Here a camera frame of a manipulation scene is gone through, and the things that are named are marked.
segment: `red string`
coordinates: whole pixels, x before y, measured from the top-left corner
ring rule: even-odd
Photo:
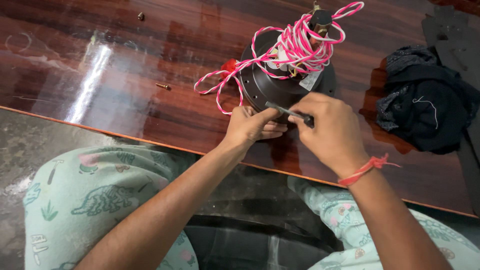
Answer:
[[[385,153],[385,155],[381,159],[379,159],[377,157],[371,157],[370,160],[367,162],[367,164],[363,165],[360,169],[356,170],[351,176],[349,176],[345,179],[339,180],[338,183],[341,184],[341,185],[351,185],[351,184],[355,183],[356,181],[358,181],[358,179],[360,179],[360,177],[362,177],[366,172],[371,170],[373,167],[375,167],[377,169],[381,169],[384,164],[394,165],[394,166],[397,166],[399,168],[402,167],[402,166],[397,165],[395,163],[387,162],[387,159],[388,159],[388,153]]]

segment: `pink and white twisted wire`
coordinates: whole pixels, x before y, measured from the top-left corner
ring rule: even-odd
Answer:
[[[335,12],[335,14],[332,15],[332,20],[340,19],[346,16],[351,16],[355,12],[361,10],[364,5],[365,4],[363,2],[353,2],[339,9],[337,12]],[[343,13],[346,9],[353,8],[353,7],[355,7],[355,9]],[[288,25],[285,29],[271,27],[271,26],[260,28],[260,30],[255,32],[255,35],[253,35],[253,38],[252,38],[253,59],[238,62],[236,64],[235,70],[232,72],[229,72],[226,70],[220,70],[220,71],[214,71],[214,72],[208,73],[207,75],[200,78],[200,80],[193,86],[193,90],[199,94],[208,94],[217,90],[216,104],[218,109],[224,114],[231,115],[232,114],[231,112],[227,112],[223,110],[222,106],[220,105],[219,97],[220,97],[222,88],[231,78],[234,78],[237,81],[237,84],[239,86],[239,91],[240,91],[239,106],[242,106],[243,89],[241,88],[240,81],[235,75],[238,72],[240,72],[242,69],[254,63],[257,64],[262,69],[262,71],[268,74],[270,77],[279,79],[279,80],[288,79],[290,78],[290,76],[276,76],[275,74],[268,72],[261,65],[261,63],[273,62],[275,64],[288,64],[290,67],[297,69],[297,72],[299,73],[309,74],[311,72],[322,72],[324,70],[324,67],[330,64],[330,57],[333,54],[333,45],[337,43],[342,43],[345,40],[345,32],[342,30],[340,25],[338,25],[336,22],[332,22],[332,27],[337,29],[340,32],[340,38],[338,40],[335,40],[335,39],[329,38],[328,35],[326,35],[325,37],[321,37],[314,31],[309,29],[308,24],[311,17],[312,17],[311,14],[304,14],[298,21],[295,22],[293,26]],[[279,42],[273,45],[266,53],[260,56],[257,56],[255,53],[255,40],[257,36],[263,31],[281,32],[282,33],[281,39]],[[310,44],[310,41],[307,38],[307,34],[310,34],[310,36],[313,37],[314,39],[321,41],[319,47],[315,51],[313,50],[312,45]],[[278,59],[272,59],[277,56],[277,53],[272,53],[273,49],[277,47],[278,47],[278,50],[283,49],[285,51],[286,56],[288,57],[288,60],[279,61]],[[297,64],[299,63],[302,63],[305,66],[305,69],[298,67]],[[222,73],[226,73],[228,74],[228,76],[226,77],[225,80],[223,80],[217,86],[212,87],[211,89],[206,91],[197,90],[198,85],[202,81],[204,81],[206,78],[211,77],[213,75],[222,74]]]

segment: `wooden table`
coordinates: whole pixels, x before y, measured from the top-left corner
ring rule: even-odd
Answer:
[[[348,3],[322,1],[321,6],[336,11]],[[425,44],[420,22],[432,5],[365,4],[338,21],[347,38],[332,57],[336,97],[359,113],[368,152],[388,152],[403,166],[383,169],[403,199],[474,216],[456,153],[418,152],[375,124],[385,77],[380,63],[401,46]],[[193,84],[228,59],[239,59],[259,28],[283,28],[311,8],[310,0],[3,0],[0,106],[204,154],[222,140],[229,117],[216,108],[215,95],[195,94]],[[140,12],[144,21],[137,18]],[[157,82],[172,90],[156,87]],[[224,90],[222,102],[227,110],[238,104],[234,86]],[[294,128],[256,143],[243,162],[336,183]]]

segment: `lap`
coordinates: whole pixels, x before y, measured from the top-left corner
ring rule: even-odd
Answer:
[[[289,177],[288,186],[344,244],[344,251],[332,253],[311,269],[382,269],[367,225],[348,190],[298,177]],[[414,210],[410,212],[454,269],[478,270],[480,250],[468,239],[435,219]]]
[[[25,268],[72,269],[103,236],[194,159],[180,151],[114,146],[77,149],[47,162],[24,197]],[[160,268],[190,265],[198,268],[182,232]]]

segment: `person's right hand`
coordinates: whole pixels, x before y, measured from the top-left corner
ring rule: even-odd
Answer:
[[[288,120],[297,125],[304,145],[340,179],[351,176],[368,162],[359,121],[349,105],[324,94],[309,93],[290,110],[314,117],[313,129],[298,117],[290,115]]]

